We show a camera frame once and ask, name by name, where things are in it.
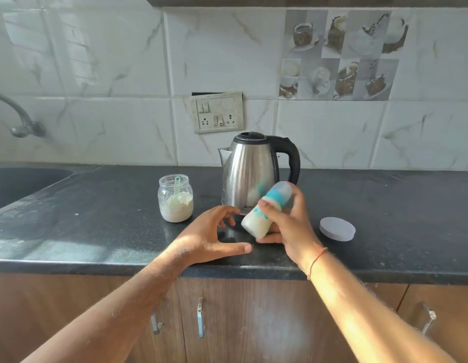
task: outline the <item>white jar lid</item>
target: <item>white jar lid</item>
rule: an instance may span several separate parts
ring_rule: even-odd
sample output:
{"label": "white jar lid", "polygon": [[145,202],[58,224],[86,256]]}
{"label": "white jar lid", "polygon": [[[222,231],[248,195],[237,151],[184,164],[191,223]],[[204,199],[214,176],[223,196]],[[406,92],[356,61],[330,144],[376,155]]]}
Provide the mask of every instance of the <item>white jar lid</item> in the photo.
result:
{"label": "white jar lid", "polygon": [[320,221],[320,231],[328,238],[346,242],[352,240],[355,235],[355,227],[346,220],[340,218],[323,218]]}

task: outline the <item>hand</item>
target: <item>hand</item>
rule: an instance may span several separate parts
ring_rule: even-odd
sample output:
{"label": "hand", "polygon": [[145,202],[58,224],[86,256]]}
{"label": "hand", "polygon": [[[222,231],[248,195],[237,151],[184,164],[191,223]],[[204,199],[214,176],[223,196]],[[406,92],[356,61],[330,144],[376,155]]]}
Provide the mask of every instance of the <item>hand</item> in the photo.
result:
{"label": "hand", "polygon": [[249,243],[225,244],[217,238],[217,226],[225,228],[224,219],[230,225],[236,225],[232,214],[240,212],[235,207],[221,205],[201,213],[179,234],[169,249],[185,257],[188,265],[250,253],[252,245]]}
{"label": "hand", "polygon": [[267,201],[259,200],[258,204],[262,212],[274,222],[270,228],[270,231],[274,233],[256,241],[260,244],[284,244],[290,259],[296,262],[305,274],[308,274],[311,263],[323,246],[311,227],[303,193],[295,185],[291,184],[291,187],[295,199],[289,214],[276,210]]}

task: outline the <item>glass jar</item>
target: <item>glass jar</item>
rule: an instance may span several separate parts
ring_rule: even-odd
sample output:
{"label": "glass jar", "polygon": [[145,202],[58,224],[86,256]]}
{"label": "glass jar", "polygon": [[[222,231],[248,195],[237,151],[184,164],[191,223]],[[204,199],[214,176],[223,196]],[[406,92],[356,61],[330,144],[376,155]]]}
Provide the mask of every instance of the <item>glass jar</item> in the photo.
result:
{"label": "glass jar", "polygon": [[162,217],[171,223],[183,222],[192,216],[194,197],[189,177],[184,174],[169,174],[158,181],[158,205]]}

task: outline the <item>black granite countertop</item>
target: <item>black granite countertop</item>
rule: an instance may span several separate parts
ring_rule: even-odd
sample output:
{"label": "black granite countertop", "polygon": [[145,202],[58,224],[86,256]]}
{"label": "black granite countertop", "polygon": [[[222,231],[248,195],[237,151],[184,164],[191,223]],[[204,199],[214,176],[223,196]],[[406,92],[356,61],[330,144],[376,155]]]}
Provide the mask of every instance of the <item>black granite countertop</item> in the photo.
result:
{"label": "black granite countertop", "polygon": [[[0,272],[138,272],[189,223],[168,223],[158,208],[158,179],[179,172],[190,178],[194,217],[219,205],[221,168],[102,166],[0,209]],[[305,169],[298,185],[316,230],[326,216],[356,227],[346,243],[317,234],[364,282],[468,285],[468,172]],[[305,278],[282,245],[232,229],[219,239],[253,251],[183,276]]]}

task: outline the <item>cabinet handle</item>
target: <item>cabinet handle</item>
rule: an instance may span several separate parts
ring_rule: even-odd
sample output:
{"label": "cabinet handle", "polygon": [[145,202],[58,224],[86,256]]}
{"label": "cabinet handle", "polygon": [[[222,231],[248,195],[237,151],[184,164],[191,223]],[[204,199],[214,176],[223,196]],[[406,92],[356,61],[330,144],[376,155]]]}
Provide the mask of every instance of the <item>cabinet handle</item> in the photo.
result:
{"label": "cabinet handle", "polygon": [[434,321],[437,320],[436,312],[434,312],[427,304],[424,302],[422,303],[422,307],[424,308],[424,311],[427,312],[427,315],[429,317],[429,321],[427,321],[424,326],[422,327],[422,330],[420,331],[424,336],[427,336],[427,333],[429,332],[429,329],[431,329],[432,325],[434,324]]}
{"label": "cabinet handle", "polygon": [[203,338],[203,322],[202,322],[202,300],[199,298],[199,304],[197,305],[197,323],[199,324],[199,337]]}
{"label": "cabinet handle", "polygon": [[157,316],[156,316],[155,312],[153,312],[153,315],[150,318],[150,320],[152,321],[153,335],[160,334],[162,332],[163,322],[157,323]]}

